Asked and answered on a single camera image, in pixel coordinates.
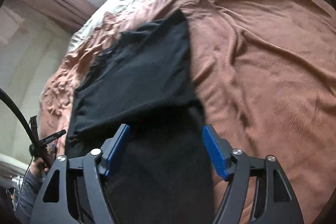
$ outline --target black bracket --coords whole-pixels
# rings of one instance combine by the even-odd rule
[[[104,178],[118,171],[129,133],[129,126],[122,124],[100,149],[95,148],[86,156],[74,159],[59,156],[38,194],[31,224],[117,224],[113,208],[105,197]],[[249,223],[303,224],[296,196],[274,156],[249,157],[242,150],[233,149],[211,125],[204,127],[203,141],[217,174],[229,182],[213,224],[239,224],[249,178],[253,176],[257,177],[257,182]],[[79,177],[85,181],[85,198],[73,190]],[[85,210],[80,204],[84,199],[88,200]]]
[[[31,136],[28,134],[28,136],[33,139],[36,140],[35,143],[32,143],[29,146],[29,153],[32,157],[34,158],[38,158],[41,155],[44,156],[43,161],[45,162],[45,164],[47,165],[48,168],[51,168],[51,163],[49,161],[46,162],[45,159],[48,158],[47,155],[47,144],[57,140],[58,138],[60,138],[61,136],[63,136],[66,131],[63,129],[59,132],[53,133],[50,136],[47,136],[41,140],[39,140],[38,137],[38,133],[37,133],[37,122],[36,122],[36,116],[30,117],[29,119],[29,124],[30,124],[30,128],[31,128]]]

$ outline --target brown bedspread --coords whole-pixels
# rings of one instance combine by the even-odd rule
[[[336,12],[323,0],[138,0],[106,14],[48,81],[42,137],[68,128],[73,91],[102,48],[177,8],[188,17],[207,122],[250,156],[275,155],[311,223],[336,186]],[[225,187],[214,176],[217,206]],[[243,222],[252,201],[249,191]]]

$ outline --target wrinkled blanket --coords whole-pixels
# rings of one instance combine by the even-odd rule
[[[74,89],[102,49],[177,8],[188,18],[207,123],[250,156],[275,155],[312,223],[336,186],[336,11],[323,0],[134,0],[106,13],[46,84],[41,137],[68,128]],[[226,183],[213,179],[218,207]]]

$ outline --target silver bolt head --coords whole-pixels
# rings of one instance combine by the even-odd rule
[[[96,156],[96,155],[99,155],[101,152],[101,150],[99,148],[95,148],[95,149],[92,149],[91,150],[91,154]]]
[[[65,157],[64,155],[61,155],[61,156],[58,156],[58,157],[57,157],[57,159],[58,159],[59,161],[65,161],[66,158],[67,158],[67,157]]]
[[[268,155],[266,159],[269,160],[269,161],[276,161],[277,160],[273,155]]]
[[[239,156],[243,153],[243,151],[241,149],[235,148],[232,150],[232,153]]]

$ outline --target black fabric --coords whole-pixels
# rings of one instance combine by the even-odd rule
[[[123,32],[75,91],[68,157],[84,156],[130,125],[120,171],[106,182],[121,224],[211,223],[211,164],[203,107],[190,80],[188,23],[181,11]]]

